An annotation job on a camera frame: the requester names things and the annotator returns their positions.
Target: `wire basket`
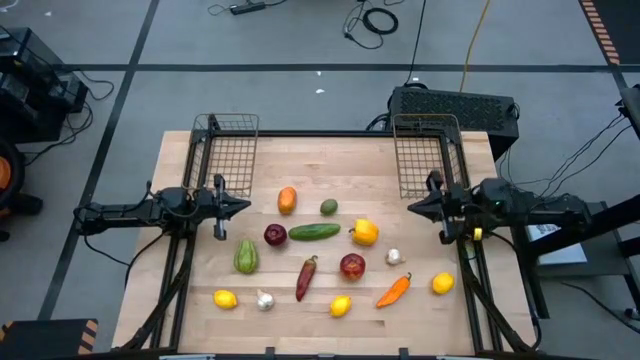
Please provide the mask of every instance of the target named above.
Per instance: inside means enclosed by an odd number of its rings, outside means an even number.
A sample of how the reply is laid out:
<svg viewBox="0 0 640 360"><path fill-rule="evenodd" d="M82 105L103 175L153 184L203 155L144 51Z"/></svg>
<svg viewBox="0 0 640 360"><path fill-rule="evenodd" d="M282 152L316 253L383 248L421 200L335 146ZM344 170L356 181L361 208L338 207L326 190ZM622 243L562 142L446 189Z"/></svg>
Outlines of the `wire basket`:
<svg viewBox="0 0 640 360"><path fill-rule="evenodd" d="M427 196L427 176L443 174L446 189L465 183L465 169L458 120L454 115L398 114L392 119L400 197Z"/></svg>
<svg viewBox="0 0 640 360"><path fill-rule="evenodd" d="M213 189L213 177L220 174L229 195L250 197L259 124L260 118L254 114L196 116L191 131L191 170L183 186Z"/></svg>

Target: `chayote squash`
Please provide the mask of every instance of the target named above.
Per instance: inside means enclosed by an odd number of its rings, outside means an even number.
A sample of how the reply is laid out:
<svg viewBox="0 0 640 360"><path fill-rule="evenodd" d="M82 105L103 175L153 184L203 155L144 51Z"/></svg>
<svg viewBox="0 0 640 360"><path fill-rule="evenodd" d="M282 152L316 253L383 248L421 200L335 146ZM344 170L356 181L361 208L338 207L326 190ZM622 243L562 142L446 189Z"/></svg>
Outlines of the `chayote squash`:
<svg viewBox="0 0 640 360"><path fill-rule="evenodd" d="M242 240L233 258L233 266L243 274L251 274L258 268L258 249L251 240Z"/></svg>

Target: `wooden table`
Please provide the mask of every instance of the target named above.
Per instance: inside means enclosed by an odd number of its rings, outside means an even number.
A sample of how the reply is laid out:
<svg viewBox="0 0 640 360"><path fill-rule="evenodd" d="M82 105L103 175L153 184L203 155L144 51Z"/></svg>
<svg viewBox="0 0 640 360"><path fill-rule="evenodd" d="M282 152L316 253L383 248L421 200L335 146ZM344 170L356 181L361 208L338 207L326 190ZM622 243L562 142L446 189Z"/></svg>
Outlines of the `wooden table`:
<svg viewBox="0 0 640 360"><path fill-rule="evenodd" d="M495 166L486 133L463 133L469 177L476 184L494 177ZM154 189L179 186L188 149L188 132L167 132L158 156ZM281 188L298 190L295 213L278 213L276 198ZM323 218L320 203L339 202L337 215ZM259 138L252 206L227 223L228 240L213 238L213 222L198 230L195 257L180 339L180 352L398 354L473 354L471 332L455 246L438 240L441 225L406 210L415 200L401 200L393 138ZM372 247L353 244L347 233L354 220L368 218L380 227ZM340 234L317 242L288 241L283 249L262 240L265 227L279 223L295 225L337 222ZM141 231L138 249L159 234ZM233 268L238 241L253 239L260 253L259 271L243 275ZM113 345L126 342L147 318L158 300L169 241L149 249L136 263L127 286ZM407 262L385 264L388 249L397 247ZM496 305L523 340L535 340L517 261L500 241L484 242ZM342 256L356 252L367 261L364 277L349 283L341 278ZM318 270L302 302L294 297L296 279L305 259L318 256ZM375 303L393 282L407 272L411 288L396 304L376 309ZM430 288L434 275L447 271L456 276L455 288L445 296ZM256 289L273 294L275 307L260 312ZM233 310L221 310L212 301L218 289L238 296ZM340 319L329 316L336 295L349 295L353 306ZM490 348L486 316L479 305L484 344ZM173 317L173 310L167 312ZM163 343L168 342L171 321L165 321Z"/></svg>

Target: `orange and black caution tape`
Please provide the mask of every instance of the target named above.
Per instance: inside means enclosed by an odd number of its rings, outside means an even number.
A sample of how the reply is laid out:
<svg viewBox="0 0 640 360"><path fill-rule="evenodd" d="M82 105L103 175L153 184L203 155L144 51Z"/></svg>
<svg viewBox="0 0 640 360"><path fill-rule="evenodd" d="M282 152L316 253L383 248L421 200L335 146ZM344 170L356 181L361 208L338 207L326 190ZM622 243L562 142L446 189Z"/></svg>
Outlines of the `orange and black caution tape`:
<svg viewBox="0 0 640 360"><path fill-rule="evenodd" d="M82 338L80 339L80 346L78 347L78 355L91 354L93 351L93 344L96 342L96 334L98 331L98 323L89 320L82 332Z"/></svg>
<svg viewBox="0 0 640 360"><path fill-rule="evenodd" d="M616 47L613 46L611 42L611 37L607 32L607 29L604 27L602 23L602 19L600 19L600 15L598 14L598 10L596 10L595 5L590 0L581 0L580 4L584 9L584 12L587 14L587 18L591 23L591 27L593 31L598 36L598 42L602 46L604 53L611 64L620 65L620 55L616 51Z"/></svg>

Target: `lemon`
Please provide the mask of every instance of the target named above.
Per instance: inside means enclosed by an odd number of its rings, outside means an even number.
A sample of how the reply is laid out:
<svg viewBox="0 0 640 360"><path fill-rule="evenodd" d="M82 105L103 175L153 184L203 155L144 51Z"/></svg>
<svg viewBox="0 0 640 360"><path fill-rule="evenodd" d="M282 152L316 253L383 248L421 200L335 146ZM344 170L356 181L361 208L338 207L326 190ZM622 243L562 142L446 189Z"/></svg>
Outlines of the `lemon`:
<svg viewBox="0 0 640 360"><path fill-rule="evenodd" d="M213 294L213 302L222 309L233 309L238 305L236 296L228 290L218 290Z"/></svg>
<svg viewBox="0 0 640 360"><path fill-rule="evenodd" d="M444 295L453 289L453 275L440 273L433 278L433 291L436 294Z"/></svg>
<svg viewBox="0 0 640 360"><path fill-rule="evenodd" d="M331 303L331 316L333 317L341 317L349 312L351 309L351 298L349 296L336 296L336 298Z"/></svg>

